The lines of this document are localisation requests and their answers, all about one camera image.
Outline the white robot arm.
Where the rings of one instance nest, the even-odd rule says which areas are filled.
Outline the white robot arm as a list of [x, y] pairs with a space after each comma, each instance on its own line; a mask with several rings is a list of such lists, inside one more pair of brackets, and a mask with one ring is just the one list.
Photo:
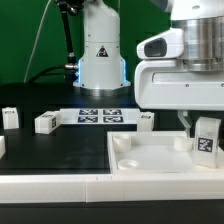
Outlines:
[[224, 111], [224, 0], [151, 0], [171, 14], [169, 30], [137, 45], [141, 62], [126, 79], [120, 20], [103, 0], [84, 3], [84, 55], [74, 86], [111, 95], [134, 86], [143, 109], [176, 110], [185, 127], [190, 110]]

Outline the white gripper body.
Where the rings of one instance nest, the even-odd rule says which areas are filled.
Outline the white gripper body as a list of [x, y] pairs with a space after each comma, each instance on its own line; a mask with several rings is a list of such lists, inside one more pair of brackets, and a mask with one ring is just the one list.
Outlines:
[[171, 28], [137, 45], [136, 103], [143, 109], [224, 110], [224, 71], [188, 71], [179, 56], [184, 32]]

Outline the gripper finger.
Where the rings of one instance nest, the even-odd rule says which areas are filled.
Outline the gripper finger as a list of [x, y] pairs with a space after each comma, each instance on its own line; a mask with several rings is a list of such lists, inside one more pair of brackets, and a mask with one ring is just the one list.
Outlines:
[[178, 110], [177, 116], [183, 126], [185, 127], [185, 132], [187, 136], [190, 136], [190, 129], [192, 127], [192, 120], [189, 116], [189, 113], [186, 110]]

